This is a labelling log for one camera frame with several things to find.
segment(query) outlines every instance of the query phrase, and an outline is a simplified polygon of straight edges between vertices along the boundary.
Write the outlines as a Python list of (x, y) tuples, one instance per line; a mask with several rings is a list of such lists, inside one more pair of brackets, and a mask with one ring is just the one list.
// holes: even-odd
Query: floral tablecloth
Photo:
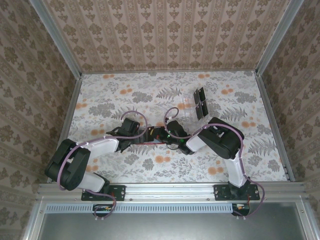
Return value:
[[(83, 142), (121, 125), (120, 117), (137, 110), (151, 126), (161, 126), (167, 109), (178, 107), (176, 118), (189, 133), (212, 117), (240, 129), (248, 176), (258, 181), (286, 181), (267, 114), (252, 71), (90, 74), (82, 76), (69, 138)], [(193, 92), (204, 87), (209, 115), (195, 118)], [(138, 115), (128, 117), (143, 119)], [(86, 168), (112, 183), (226, 182), (224, 160), (205, 147), (193, 155), (166, 145), (133, 145), (123, 153), (92, 159)]]

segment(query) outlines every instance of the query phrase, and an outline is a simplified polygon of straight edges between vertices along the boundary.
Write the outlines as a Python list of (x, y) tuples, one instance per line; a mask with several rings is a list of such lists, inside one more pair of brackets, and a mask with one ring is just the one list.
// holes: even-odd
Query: patterned wallpaper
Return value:
[(254, 69), (289, 0), (44, 0), (83, 73)]
[(0, 239), (19, 239), (75, 79), (27, 0), (0, 1)]
[(320, 223), (320, 1), (305, 0), (262, 75), (297, 181)]

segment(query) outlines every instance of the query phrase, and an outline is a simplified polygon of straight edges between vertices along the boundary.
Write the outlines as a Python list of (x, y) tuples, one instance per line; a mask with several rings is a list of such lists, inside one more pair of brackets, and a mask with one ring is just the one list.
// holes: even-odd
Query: vent slot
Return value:
[[(46, 205), (46, 214), (71, 214), (92, 213), (92, 203), (50, 203)], [(138, 204), (119, 202), (114, 213), (126, 214), (206, 214), (206, 213), (232, 213), (232, 203), (153, 203)]]

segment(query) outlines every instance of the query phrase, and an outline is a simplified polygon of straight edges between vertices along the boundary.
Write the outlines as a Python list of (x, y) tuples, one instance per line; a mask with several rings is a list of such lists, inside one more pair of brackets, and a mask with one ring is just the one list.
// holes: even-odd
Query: pink cable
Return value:
[(173, 137), (173, 138), (175, 138), (175, 139), (189, 139), (189, 138), (193, 137), (194, 135), (198, 134), (199, 132), (201, 132), (203, 129), (206, 129), (206, 128), (208, 128), (208, 127), (223, 127), (223, 128), (226, 128), (226, 129), (229, 129), (229, 130), (233, 131), (233, 132), (237, 135), (237, 137), (238, 137), (239, 140), (240, 140), (240, 150), (239, 150), (239, 152), (238, 152), (238, 156), (239, 156), (239, 160), (240, 160), (240, 166), (241, 166), (242, 174), (243, 174), (243, 176), (244, 176), (245, 179), (247, 179), (248, 181), (250, 181), (250, 182), (253, 183), (253, 184), (256, 184), (257, 186), (259, 186), (259, 187), (262, 189), (262, 198), (261, 198), (261, 201), (260, 201), (258, 207), (257, 207), (252, 213), (250, 213), (249, 215), (243, 216), (241, 213), (239, 213), (239, 212), (237, 212), (237, 211), (234, 211), (234, 212), (235, 212), (236, 214), (238, 214), (239, 216), (241, 216), (241, 217), (246, 217), (246, 218), (254, 215), (254, 214), (258, 211), (258, 209), (261, 207), (262, 203), (264, 202), (266, 192), (265, 192), (264, 187), (263, 187), (260, 183), (251, 180), (251, 179), (246, 175), (244, 163), (243, 163), (243, 161), (242, 161), (242, 151), (243, 151), (243, 148), (244, 148), (244, 141), (243, 141), (241, 135), (239, 134), (239, 132), (238, 132), (237, 130), (235, 130), (233, 127), (228, 126), (228, 125), (225, 125), (225, 124), (221, 124), (221, 123), (210, 123), (210, 124), (206, 124), (206, 125), (202, 126), (201, 128), (199, 128), (197, 131), (195, 131), (195, 132), (194, 132), (193, 134), (191, 134), (190, 136), (185, 136), (185, 137), (175, 136), (175, 135), (171, 134), (171, 133), (168, 131), (168, 129), (167, 129), (167, 123), (166, 123), (167, 115), (168, 115), (168, 113), (169, 113), (171, 110), (173, 110), (173, 109), (176, 109), (176, 110), (177, 110), (177, 113), (172, 117), (172, 119), (174, 119), (174, 118), (178, 115), (179, 109), (178, 109), (177, 107), (171, 107), (168, 111), (166, 111), (166, 113), (165, 113), (165, 115), (164, 115), (163, 124), (164, 124), (164, 128), (165, 128), (166, 132), (167, 132), (171, 137)]
[(97, 216), (97, 210), (98, 209), (101, 209), (103, 208), (104, 206), (97, 206), (95, 209), (94, 209), (94, 212), (93, 212), (93, 215), (95, 216), (96, 219), (102, 219), (102, 218), (107, 218), (109, 217), (112, 212), (116, 209), (116, 206), (117, 206), (117, 200), (114, 196), (111, 196), (109, 194), (106, 194), (106, 193), (99, 193), (99, 192), (95, 192), (95, 191), (91, 191), (91, 190), (86, 190), (88, 193), (91, 193), (91, 194), (94, 194), (94, 195), (97, 195), (97, 196), (104, 196), (104, 197), (108, 197), (108, 198), (111, 198), (113, 200), (113, 206), (111, 208), (111, 210), (109, 211), (109, 213), (103, 217), (99, 217)]
[(144, 121), (145, 121), (145, 129), (142, 133), (140, 133), (139, 135), (137, 136), (103, 136), (103, 137), (99, 137), (99, 138), (96, 138), (96, 139), (92, 139), (90, 141), (86, 141), (86, 142), (82, 142), (78, 145), (76, 145), (65, 157), (65, 159), (63, 160), (62, 164), (61, 164), (61, 167), (60, 167), (60, 170), (59, 170), (59, 173), (58, 173), (58, 176), (57, 176), (57, 184), (60, 188), (60, 190), (62, 191), (65, 191), (66, 189), (61, 187), (61, 184), (60, 184), (60, 181), (61, 181), (61, 175), (62, 175), (62, 172), (64, 170), (64, 167), (68, 161), (68, 159), (70, 158), (70, 156), (80, 147), (84, 146), (84, 145), (88, 145), (88, 144), (91, 144), (91, 143), (94, 143), (94, 142), (97, 142), (97, 141), (101, 141), (101, 140), (104, 140), (104, 139), (136, 139), (136, 138), (140, 138), (141, 136), (143, 136), (147, 129), (148, 129), (148, 121), (147, 121), (147, 118), (140, 112), (138, 111), (135, 111), (135, 110), (130, 110), (130, 111), (126, 111), (122, 116), (121, 116), (121, 120), (123, 119), (123, 117), (126, 115), (126, 114), (129, 114), (129, 113), (135, 113), (135, 114), (139, 114), (141, 115), (143, 118), (144, 118)]

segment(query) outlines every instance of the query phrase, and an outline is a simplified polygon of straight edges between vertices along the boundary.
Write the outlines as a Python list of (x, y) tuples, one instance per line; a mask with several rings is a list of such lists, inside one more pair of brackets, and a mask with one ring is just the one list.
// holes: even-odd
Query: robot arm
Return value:
[[(209, 124), (222, 124), (232, 127), (240, 134), (242, 139), (245, 138), (239, 129), (216, 117), (212, 118)], [(229, 183), (237, 188), (241, 188), (245, 185), (247, 179), (241, 169), (240, 159), (238, 156), (241, 143), (238, 136), (232, 130), (225, 127), (211, 126), (192, 136), (186, 142), (186, 146), (193, 152), (197, 152), (204, 146), (208, 146), (217, 155), (224, 159), (229, 174)]]
[[(135, 123), (136, 122), (126, 118), (122, 126), (118, 128), (118, 132), (116, 133), (111, 131), (110, 134), (114, 136), (119, 136), (120, 134), (132, 136), (136, 134), (139, 128), (139, 123)], [(232, 127), (216, 117), (214, 117), (209, 124), (222, 124)], [(177, 121), (169, 122), (167, 127), (168, 129), (171, 129), (171, 132), (176, 136), (188, 136), (188, 134), (183, 130), (182, 126), (179, 125)], [(234, 127), (232, 128), (241, 135), (242, 139), (244, 139), (244, 135), (240, 130)], [(155, 139), (160, 140), (160, 142), (170, 144), (172, 138), (167, 138), (168, 134), (163, 134), (162, 132), (162, 128), (155, 128), (153, 132)], [(77, 144), (70, 139), (66, 139), (61, 143), (45, 170), (45, 174), (49, 178), (57, 181), (58, 172), (63, 160), (70, 150), (76, 145)], [(72, 160), (69, 160), (66, 163), (66, 166), (61, 174), (60, 184), (69, 191), (75, 188), (80, 188), (98, 193), (106, 184), (106, 182), (109, 181), (96, 173), (87, 173), (86, 167), (88, 161), (106, 153), (123, 151), (123, 149), (127, 148), (129, 145), (130, 143), (128, 141), (119, 141), (116, 138), (107, 138), (79, 147), (71, 155), (70, 158)], [(187, 155), (197, 152), (204, 146), (209, 146), (216, 154), (225, 159), (229, 174), (229, 183), (232, 186), (241, 188), (247, 182), (242, 172), (240, 160), (237, 154), (241, 143), (237, 135), (230, 129), (225, 127), (211, 126), (192, 136), (188, 139), (188, 141), (179, 140), (178, 145), (179, 149)]]

